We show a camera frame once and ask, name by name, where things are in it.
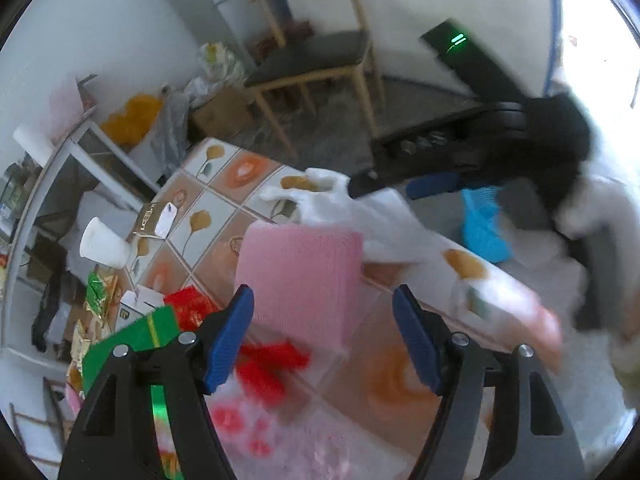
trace wooden chair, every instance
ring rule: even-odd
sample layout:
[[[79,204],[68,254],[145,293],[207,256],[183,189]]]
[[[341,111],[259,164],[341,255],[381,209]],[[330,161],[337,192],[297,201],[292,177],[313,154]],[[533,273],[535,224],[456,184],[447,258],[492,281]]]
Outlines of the wooden chair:
[[[369,35],[369,25],[364,15],[364,8],[360,0],[351,0],[356,15],[359,30],[334,32],[324,36],[314,36],[297,44],[287,45],[284,34],[266,0],[259,1],[269,22],[271,32],[279,50],[273,52],[256,69],[246,81],[245,86],[253,93],[255,101],[271,123],[274,132],[285,145],[289,153],[297,158],[296,150],[284,130],[278,123],[271,107],[264,99],[263,92],[297,85],[302,97],[311,113],[316,113],[316,107],[311,94],[306,87],[308,81],[328,78],[350,77],[355,86],[360,106],[369,126],[371,135],[375,137],[378,129],[373,115],[373,106],[367,82],[364,77],[364,64],[367,60],[376,78],[380,100],[384,104],[385,95],[382,77],[373,53],[373,46]]]

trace patterned tablecloth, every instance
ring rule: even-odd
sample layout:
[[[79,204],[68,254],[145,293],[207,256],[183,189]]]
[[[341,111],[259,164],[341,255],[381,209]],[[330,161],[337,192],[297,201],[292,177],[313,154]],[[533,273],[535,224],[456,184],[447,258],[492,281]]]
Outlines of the patterned tablecloth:
[[[140,244],[125,272],[119,273],[120,283],[125,289],[140,284],[163,294],[194,285],[221,308],[226,306],[234,292],[238,242],[247,227],[258,220],[287,222],[294,209],[292,203],[264,202],[258,196],[260,188],[300,174],[217,139],[205,141],[157,196],[179,208],[167,240],[147,238],[148,244]],[[287,434],[295,435],[295,453],[306,453],[309,464],[298,464],[305,471],[296,473],[292,466],[296,460],[283,454],[279,460],[263,463],[229,449],[239,479],[406,477],[439,400],[417,381],[390,302],[391,291],[400,282],[409,283],[418,299],[424,300],[424,272],[419,266],[364,266],[359,305],[363,321],[347,354],[294,342],[309,350],[312,358],[304,371],[283,377],[287,397],[275,416],[284,437],[276,439],[275,445],[286,447]],[[455,308],[440,314],[452,330],[463,330],[482,345],[501,348],[459,319]],[[283,339],[254,325],[248,337],[259,342]],[[479,433],[482,440],[483,420]]]

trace wooden chair frame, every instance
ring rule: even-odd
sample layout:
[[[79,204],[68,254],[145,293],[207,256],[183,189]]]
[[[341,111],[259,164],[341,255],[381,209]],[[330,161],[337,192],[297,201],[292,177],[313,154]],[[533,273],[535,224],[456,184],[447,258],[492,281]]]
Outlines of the wooden chair frame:
[[[271,12],[269,8],[269,4],[266,0],[249,0],[250,2],[258,1],[262,6],[262,10],[264,11],[267,21],[269,23],[271,33],[275,38],[278,46],[280,48],[286,46],[287,40],[284,37],[282,29],[278,24],[275,16]],[[361,0],[351,0],[351,5],[353,6],[354,13],[356,15],[356,20],[358,22],[358,26],[360,30],[369,33],[369,23],[367,23],[367,19],[364,14],[364,8],[362,6]],[[287,135],[284,133],[284,130],[280,126],[276,116],[274,115],[271,107],[268,102],[265,100],[263,92],[273,90],[276,88],[282,88],[285,86],[293,86],[296,85],[300,89],[300,93],[302,94],[302,98],[313,115],[316,114],[316,106],[314,105],[313,99],[311,98],[311,94],[309,93],[308,88],[306,87],[306,83],[309,81],[318,81],[322,79],[328,78],[337,78],[337,77],[349,77],[353,81],[353,85],[355,87],[356,95],[358,97],[358,101],[360,102],[360,107],[362,108],[362,112],[364,118],[367,122],[367,126],[370,129],[372,137],[376,137],[378,134],[378,127],[376,125],[376,119],[373,113],[373,106],[371,105],[371,97],[369,95],[369,89],[367,89],[367,81],[364,76],[364,66],[366,62],[370,62],[371,70],[375,76],[376,84],[378,86],[378,92],[380,94],[380,101],[382,105],[385,104],[385,91],[382,83],[382,76],[380,74],[380,70],[378,69],[378,64],[376,63],[376,58],[373,52],[373,46],[371,44],[371,39],[369,38],[369,42],[367,43],[365,55],[362,59],[362,62],[356,65],[351,66],[342,66],[339,68],[329,68],[325,70],[315,70],[313,72],[308,72],[305,74],[283,77],[280,79],[276,79],[273,81],[267,81],[265,83],[257,84],[255,86],[251,86],[249,90],[253,93],[255,97],[255,101],[257,105],[260,107],[262,112],[264,113],[267,120],[270,122],[273,131],[280,138],[281,142],[285,145],[287,151],[294,157],[298,158],[298,154],[294,149],[292,143],[290,142]]]

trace tiled tabletop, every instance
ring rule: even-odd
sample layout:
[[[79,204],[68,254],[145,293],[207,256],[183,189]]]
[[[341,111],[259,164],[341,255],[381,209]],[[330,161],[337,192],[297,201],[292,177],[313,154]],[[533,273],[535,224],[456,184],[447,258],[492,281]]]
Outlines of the tiled tabletop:
[[[156,197],[178,206],[177,219],[167,240],[134,240],[138,255],[131,257],[121,276],[124,288],[141,284],[170,294],[194,285],[223,308],[234,293],[239,241],[248,226],[257,220],[287,222],[292,213],[291,204],[261,200],[261,187],[301,174],[220,140],[206,140]],[[415,377],[392,320],[391,291],[404,276],[411,277],[410,271],[400,265],[366,265],[360,284],[364,322],[353,334],[348,354],[298,344],[311,352],[310,366],[284,378],[287,397],[278,408],[281,423],[305,427],[316,419],[332,420],[342,438],[348,435],[351,460],[360,464],[361,478],[406,476],[438,407],[438,398]],[[452,330],[464,330],[480,344],[500,348],[450,312],[441,314]],[[255,325],[249,338],[283,339]],[[411,384],[407,396],[388,386],[397,374]]]

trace small box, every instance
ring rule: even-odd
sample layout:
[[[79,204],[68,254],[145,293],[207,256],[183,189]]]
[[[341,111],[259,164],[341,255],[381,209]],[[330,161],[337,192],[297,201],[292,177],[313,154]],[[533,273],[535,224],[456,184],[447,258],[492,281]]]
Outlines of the small box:
[[[134,234],[148,238],[164,240],[174,224],[178,208],[171,202],[149,202],[142,206],[136,223]]]
[[[231,86],[223,88],[191,117],[204,136],[222,140],[254,122],[245,99]]]

